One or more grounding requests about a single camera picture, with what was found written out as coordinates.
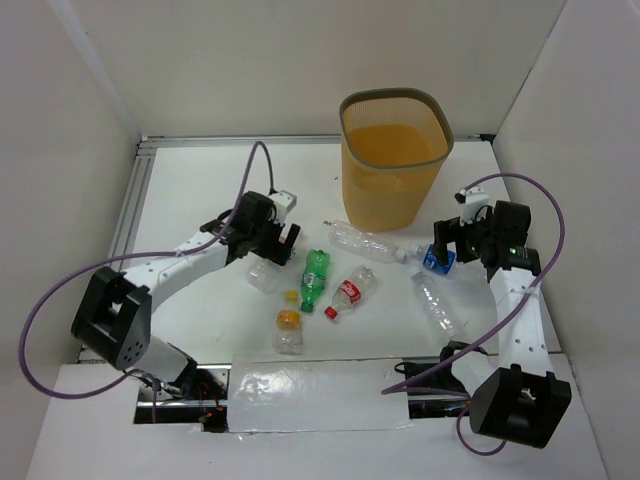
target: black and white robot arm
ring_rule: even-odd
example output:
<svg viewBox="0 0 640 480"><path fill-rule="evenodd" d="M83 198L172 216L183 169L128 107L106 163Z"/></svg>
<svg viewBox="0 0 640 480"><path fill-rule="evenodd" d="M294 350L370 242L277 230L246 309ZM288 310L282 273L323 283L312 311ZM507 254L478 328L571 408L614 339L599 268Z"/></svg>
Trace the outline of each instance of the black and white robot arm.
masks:
<svg viewBox="0 0 640 480"><path fill-rule="evenodd" d="M98 270L89 281L72 334L118 370L140 369L160 380L174 396L186 395L196 381L197 363L185 352L151 335L153 312L168 298L198 278L220 270L249 252L284 265L300 231L292 224L281 239L287 214L296 197L277 192L242 196L236 215L220 240L196 253L222 230L229 211L200 227L179 245L174 256L151 258L116 272Z"/></svg>
<svg viewBox="0 0 640 480"><path fill-rule="evenodd" d="M472 396L471 429L478 434L543 448L571 402L568 382L557 380L549 359L540 313L540 287L529 286L540 274L536 250L526 248L529 207L498 201L483 189L456 194L460 217L434 224L434 253L446 264L447 245L455 243L460 262L479 259L495 298L498 318L510 314L526 293L530 298L499 332L498 368L471 352L451 366L451 373Z"/></svg>

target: trash can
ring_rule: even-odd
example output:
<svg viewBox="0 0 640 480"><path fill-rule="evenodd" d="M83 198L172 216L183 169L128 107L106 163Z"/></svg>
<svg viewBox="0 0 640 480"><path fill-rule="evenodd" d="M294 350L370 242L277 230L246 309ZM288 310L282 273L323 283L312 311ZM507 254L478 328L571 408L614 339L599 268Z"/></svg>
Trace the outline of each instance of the trash can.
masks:
<svg viewBox="0 0 640 480"><path fill-rule="evenodd" d="M349 221L370 232L409 225L453 148L438 102L412 88L359 92L340 105L340 122Z"/></svg>

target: mesh basket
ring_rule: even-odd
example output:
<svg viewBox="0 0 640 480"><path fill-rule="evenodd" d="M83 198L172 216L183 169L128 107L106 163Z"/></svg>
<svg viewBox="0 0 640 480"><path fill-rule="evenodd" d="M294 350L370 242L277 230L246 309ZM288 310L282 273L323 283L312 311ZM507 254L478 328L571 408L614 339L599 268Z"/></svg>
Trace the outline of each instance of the mesh basket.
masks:
<svg viewBox="0 0 640 480"><path fill-rule="evenodd" d="M419 90L370 90L342 102L340 121L349 221L371 232L409 225L453 148L442 109Z"/></svg>

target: green bottle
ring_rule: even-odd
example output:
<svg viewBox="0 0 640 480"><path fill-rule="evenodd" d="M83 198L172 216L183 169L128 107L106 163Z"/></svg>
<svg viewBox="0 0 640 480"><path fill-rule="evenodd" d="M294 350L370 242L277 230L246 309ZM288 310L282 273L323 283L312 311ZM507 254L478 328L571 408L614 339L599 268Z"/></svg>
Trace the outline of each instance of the green bottle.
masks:
<svg viewBox="0 0 640 480"><path fill-rule="evenodd" d="M300 295L302 305L300 310L305 313L313 312L313 306L324 291L324 282L327 278L327 269L331 255L322 250L310 250L307 255L307 267L302 275Z"/></svg>

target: wiring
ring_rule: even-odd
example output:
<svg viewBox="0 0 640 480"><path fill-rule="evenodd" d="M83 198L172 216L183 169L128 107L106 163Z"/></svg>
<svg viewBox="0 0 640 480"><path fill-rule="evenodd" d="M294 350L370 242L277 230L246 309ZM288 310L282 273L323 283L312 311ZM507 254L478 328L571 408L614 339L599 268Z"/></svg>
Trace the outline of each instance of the wiring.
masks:
<svg viewBox="0 0 640 480"><path fill-rule="evenodd" d="M415 375L415 376L413 376L413 377L411 377L411 378L409 378L409 379L407 379L407 380L405 380L403 382L400 382L400 383L397 383L395 385L392 385L391 387L385 388L381 392L383 395L387 395L387 394L390 394L390 393L407 392L408 391L408 387L411 387L412 385L415 385L416 383L419 383L419 382L423 381L425 378L433 375L434 373L439 372L444 368L447 368L453 362L455 362L459 358L465 356L467 353L474 351L476 348L480 347L483 343L485 343L487 340L489 340L491 337L493 337L495 334L497 334L500 330L502 330L509 322L511 322L520 313L520 311L522 310L524 305L527 303L527 301L531 297L531 292L533 292L533 290L540 284L540 282L542 282L542 280L547 276L549 271L553 268L553 266L558 261L558 257L560 256L560 253L562 252L562 248L564 247L564 240L565 240L565 235L566 235L566 225L565 225L565 220L564 220L564 215L562 213L562 209L560 208L560 204L555 199L555 197L541 183L539 183L538 181L534 180L533 178L530 178L530 177L528 177L526 175L522 175L522 174L519 174L519 173L494 173L492 175L487 175L486 177L482 177L482 178L476 180L475 182L471 183L470 185L467 185L465 188L468 190L468 189L473 188L473 187L475 187L476 185L478 185L478 184L480 184L482 182L486 182L486 181L492 180L494 178L517 178L519 180L524 180L525 182L528 182L531 185L533 185L534 187L538 188L538 190L540 190L549 199L549 201L551 202L551 205L553 206L554 210L556 211L556 215L558 216L558 224L559 224L559 227L560 227L560 234L558 236L558 245L556 246L555 252L553 253L553 255L551 257L551 260L549 260L549 263L542 269L542 271L540 272L540 275L538 275L533 280L533 282L531 282L531 285L529 285L529 288L527 288L526 293L522 297L522 300L520 300L520 302L518 302L518 304L515 306L515 308L501 322L499 322L495 327L493 327L487 333L482 335L475 342L470 343L467 347L463 348L462 350L460 350L459 352L455 353L454 355L452 355L451 357L447 358L446 360L444 360L444 361L438 363L437 365L431 367L429 370L425 370L424 372L419 373L418 375ZM476 453L478 455L487 456L487 455L495 455L496 453L500 452L502 450L502 448L504 448L504 444L501 444L498 448L496 448L495 450L492 450L490 452L479 452L478 450L475 450L474 448L469 446L469 444L466 441L464 441L464 439L462 438L462 434L460 432L460 422L462 421L462 416L464 416L464 414L466 414L466 411L461 413L460 416L458 417L458 420L457 420L457 423L456 423L456 428L457 428L457 431L458 431L458 437L460 438L460 440L462 441L462 444L467 449L469 449L470 451L472 451L473 453Z"/></svg>
<svg viewBox="0 0 640 480"><path fill-rule="evenodd" d="M208 242L189 249L189 250L183 250L183 251L173 251L173 250L169 250L169 251L159 251L159 252L142 252L142 253L128 253L126 255L117 255L115 257L111 257L111 258L107 258L106 260L101 260L99 262L95 262L92 263L90 265L86 265L82 268L79 268L78 270L71 272L70 274L68 274L66 277L62 278L61 280L59 280L56 284L54 284L49 290L47 290L42 297L40 297L40 299L36 302L36 304L33 306L33 308L31 309L31 311L29 312L29 315L27 316L27 319L24 323L24 326L22 327L22 332L20 333L20 339L18 341L18 363L20 365L20 370L22 371L22 374L24 375L24 377L27 379L27 381L31 384L31 386L33 386L36 390L38 390L39 392L48 395L50 397L53 398L59 398L59 399L63 399L63 400L79 400L79 399L83 399L83 398L90 398L96 395L100 395L101 393L104 393L118 385L120 385L124 380L126 380L128 377L133 376L135 374L146 374L146 372L142 372L141 370L138 369L134 369L134 370L130 370L128 372L125 372L124 375L122 375L120 378L114 380L113 382L105 385L104 387L100 387L98 389L95 390L91 390L89 392L83 392L83 393L66 393L66 392L56 392L55 390L52 390L48 387L46 387L45 385L43 385L42 383L40 383L40 381L35 378L35 376L33 375L33 373L31 372L31 369L29 368L29 365L27 363L27 355L26 355L26 349L27 349L27 338L29 336L29 331L31 330L31 326L33 325L33 321L36 318L36 315L38 314L38 312L40 311L40 309L42 308L42 306L47 302L47 300L49 300L49 298L51 298L51 296L53 294L55 294L58 290L60 290L60 288L62 288L63 286L65 286L67 283L69 283L71 280L74 280L75 278L79 277L80 275L86 273L86 272L90 272L92 270L95 270L98 267L102 267L104 265L109 265L113 262L118 262L118 261L122 261L122 260L133 260L133 259L137 259L137 258L148 258L148 257L175 257L175 256L184 256L184 255L192 255L194 253L198 253L206 248L209 248L211 245L213 245L214 243L216 243L218 240L220 240L222 238L222 236L227 232L227 230L229 229L229 226L231 225L231 222L233 221L234 217L236 216L236 213L238 212L238 208L240 207L240 200L242 198L242 195L244 194L244 191L246 189L247 186L247 181L249 179L249 173L251 172L251 166L253 165L253 160L256 154L256 151L258 150L258 147L261 147L264 150L265 156L267 158L267 164L269 167L269 185L270 185L270 193L275 192L276 190L274 189L274 183L273 183L273 167L271 164L271 157L269 155L269 150L267 149L267 146L261 142L261 141L257 141L253 144L253 146L251 147L251 152L249 153L249 158L247 160L247 166L245 167L244 170L244 175L242 177L242 181L240 182L240 188L238 190L238 195L236 197L236 201L235 204L233 205L233 208L231 209L231 212L229 212L229 215L227 217L227 221L225 222L225 224L223 225L223 227L220 229L220 231L214 235L214 237L209 240ZM157 390L154 390L154 407L153 407L153 412L152 415L155 418L155 399L157 398Z"/></svg>

